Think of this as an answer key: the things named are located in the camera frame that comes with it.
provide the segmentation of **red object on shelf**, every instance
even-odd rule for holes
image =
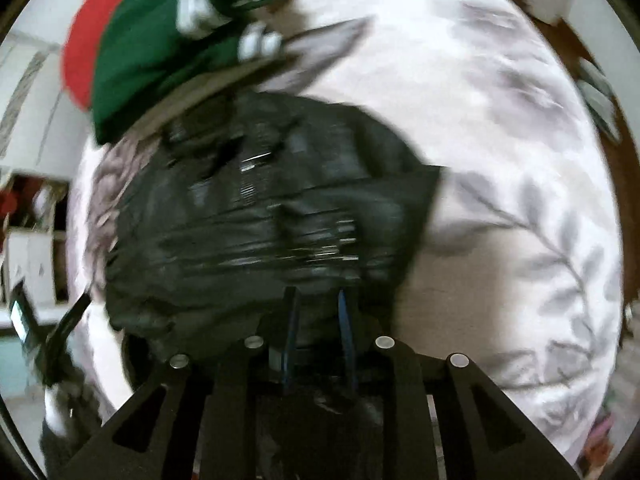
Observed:
[[[18,199],[13,191],[0,191],[0,216],[14,213],[18,209]]]
[[[80,107],[91,107],[95,60],[100,38],[122,0],[85,0],[71,25],[62,51],[62,77]]]

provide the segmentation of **black wire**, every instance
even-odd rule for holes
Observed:
[[[33,455],[31,454],[31,451],[29,451],[29,448],[24,443],[24,440],[22,439],[22,435],[20,434],[20,431],[18,430],[18,428],[16,428],[14,420],[11,417],[11,413],[9,413],[9,409],[4,403],[4,399],[2,398],[1,394],[0,394],[0,419],[6,426],[7,431],[11,435],[11,438],[14,440],[15,445],[18,448],[18,451],[20,451],[20,453],[22,454],[24,461],[29,466],[31,471],[33,471],[33,474],[35,475],[35,477],[38,480],[47,480],[47,477],[42,472],[42,469],[40,469],[40,466],[38,465]]]
[[[43,348],[44,357],[46,358],[46,376],[44,377],[45,386],[53,386],[63,381],[65,368],[71,364],[71,359],[66,355],[66,340],[73,329],[78,325],[82,314],[91,304],[91,297],[85,292],[74,303],[69,310],[66,311],[53,333],[47,339],[47,343]]]

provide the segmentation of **white cabinet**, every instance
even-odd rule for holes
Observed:
[[[6,292],[24,278],[28,297],[37,308],[56,304],[53,280],[53,238],[49,233],[10,230],[5,241]]]

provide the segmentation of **bed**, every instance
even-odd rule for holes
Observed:
[[[573,463],[615,361],[622,248],[597,133],[555,53],[509,0],[293,0],[272,19],[286,36],[366,22],[303,94],[363,107],[448,168],[395,335],[469,355]],[[116,148],[90,139],[72,186],[72,297],[95,285],[91,240],[116,218],[95,196],[118,193],[97,190],[148,157],[123,151],[125,174],[104,163]],[[99,291],[77,332],[108,415],[132,392]]]

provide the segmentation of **gray leaf pattern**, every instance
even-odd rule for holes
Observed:
[[[538,357],[533,350],[502,352],[478,365],[503,390],[540,384]]]
[[[452,222],[431,233],[428,249],[441,256],[468,254],[478,243],[478,236],[491,227],[483,222]]]
[[[539,227],[545,202],[540,188],[532,180],[527,179],[522,184],[520,203],[529,224]]]
[[[565,382],[589,369],[589,357],[580,346],[558,341],[552,341],[546,346],[546,382]]]
[[[491,117],[505,134],[558,153],[581,147],[574,89],[546,61],[478,56],[465,75],[486,95]]]
[[[604,286],[604,298],[607,301],[620,301],[620,293],[622,287],[620,283],[620,264],[616,264],[616,267],[611,271],[607,282]]]
[[[619,318],[615,314],[607,319],[600,329],[596,340],[596,354],[601,355],[609,350],[614,342],[620,338]]]
[[[557,254],[540,254],[524,261],[517,270],[520,277],[531,281],[548,280],[564,268],[564,260]]]
[[[537,38],[513,11],[487,0],[433,0],[433,10],[453,21],[452,35],[483,50],[519,51]]]
[[[571,320],[571,332],[575,338],[581,342],[589,344],[593,336],[592,330],[581,316],[574,316]]]
[[[582,280],[584,283],[589,283],[593,277],[600,270],[602,261],[604,259],[604,250],[600,246],[594,247],[587,259],[582,264]]]
[[[578,216],[575,211],[569,211],[562,221],[560,228],[560,248],[567,256],[572,253],[578,240]]]
[[[578,298],[580,298],[580,289],[577,286],[561,288],[546,300],[540,307],[539,313],[543,316],[564,314],[574,306],[575,300]]]
[[[553,437],[558,431],[573,431],[584,420],[590,403],[590,391],[571,394],[562,399],[546,402],[544,413],[533,420],[535,425],[547,437]]]
[[[495,188],[487,177],[469,172],[457,176],[456,190],[469,211],[484,212],[495,203]]]
[[[289,38],[284,44],[286,62],[257,89],[263,92],[302,92],[333,63],[350,53],[363,37],[369,22],[369,18],[347,20]]]

